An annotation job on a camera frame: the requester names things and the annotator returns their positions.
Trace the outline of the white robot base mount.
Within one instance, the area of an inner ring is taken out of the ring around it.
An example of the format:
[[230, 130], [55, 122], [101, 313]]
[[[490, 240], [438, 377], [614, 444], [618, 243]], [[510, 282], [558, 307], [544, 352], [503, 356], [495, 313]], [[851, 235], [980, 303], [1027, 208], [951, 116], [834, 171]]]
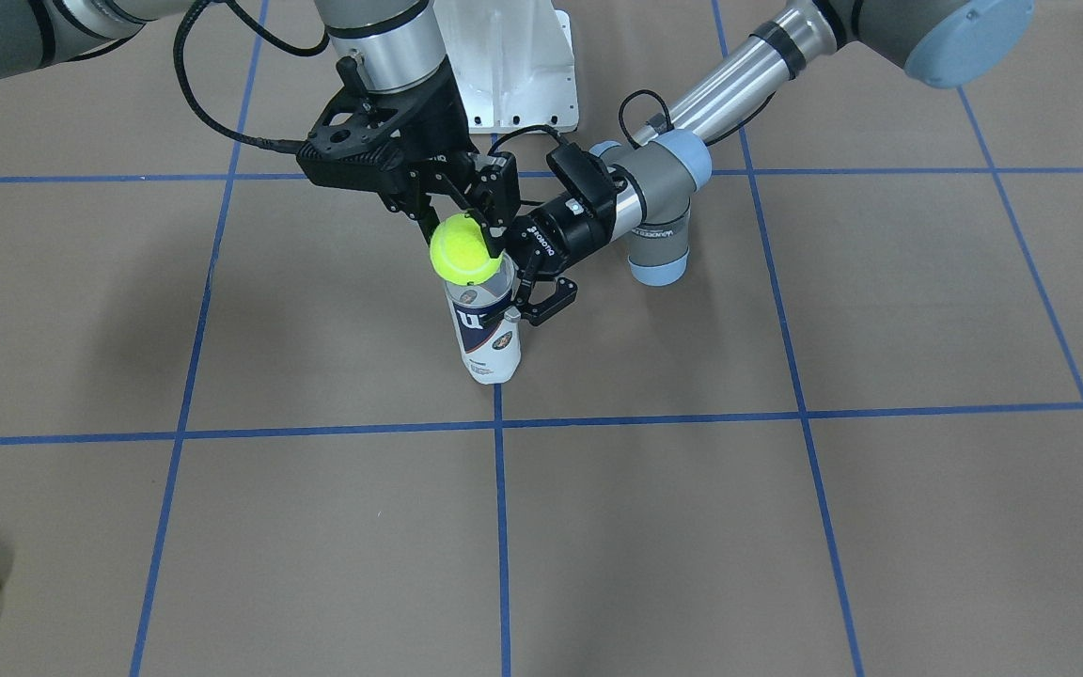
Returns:
[[580, 123], [567, 12], [551, 1], [434, 1], [471, 134]]

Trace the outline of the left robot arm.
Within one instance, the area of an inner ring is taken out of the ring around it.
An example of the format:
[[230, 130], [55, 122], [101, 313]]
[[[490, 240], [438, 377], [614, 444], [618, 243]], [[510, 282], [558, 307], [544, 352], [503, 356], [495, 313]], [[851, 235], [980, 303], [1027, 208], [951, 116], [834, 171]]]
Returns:
[[815, 57], [856, 42], [912, 80], [958, 88], [1009, 54], [1034, 9], [1031, 1], [790, 1], [623, 143], [580, 149], [553, 133], [547, 164], [564, 190], [508, 230], [517, 286], [506, 317], [532, 325], [554, 317], [577, 292], [567, 269], [619, 239], [637, 282], [662, 287], [683, 277], [689, 201], [712, 178], [710, 146], [740, 132]]

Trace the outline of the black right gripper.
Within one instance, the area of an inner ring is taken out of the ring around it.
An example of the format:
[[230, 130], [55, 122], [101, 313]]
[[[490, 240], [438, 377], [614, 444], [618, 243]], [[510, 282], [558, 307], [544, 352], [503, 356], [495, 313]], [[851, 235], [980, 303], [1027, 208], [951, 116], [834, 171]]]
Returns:
[[523, 206], [516, 155], [508, 151], [478, 153], [467, 130], [464, 97], [451, 60], [440, 60], [438, 70], [400, 91], [375, 93], [356, 74], [353, 91], [361, 96], [405, 97], [405, 121], [395, 136], [404, 146], [408, 173], [383, 173], [384, 208], [413, 220], [425, 243], [430, 244], [440, 224], [432, 198], [451, 197], [460, 211], [477, 219], [491, 258], [499, 257], [506, 248], [507, 230]]

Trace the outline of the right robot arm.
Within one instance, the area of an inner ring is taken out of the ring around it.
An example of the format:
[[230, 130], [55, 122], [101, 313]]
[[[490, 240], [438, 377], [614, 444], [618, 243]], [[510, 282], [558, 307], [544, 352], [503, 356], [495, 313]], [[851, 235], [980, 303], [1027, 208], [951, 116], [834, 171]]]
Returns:
[[177, 18], [171, 57], [190, 110], [217, 134], [250, 149], [295, 158], [310, 183], [380, 198], [438, 240], [435, 196], [473, 220], [472, 240], [506, 252], [521, 201], [503, 153], [484, 155], [468, 130], [456, 74], [431, 1], [319, 1], [322, 35], [302, 47], [268, 30], [237, 1], [229, 11], [288, 55], [335, 50], [340, 90], [305, 136], [242, 133], [199, 101], [186, 52], [207, 1], [0, 1], [0, 80], [108, 55], [143, 27]]

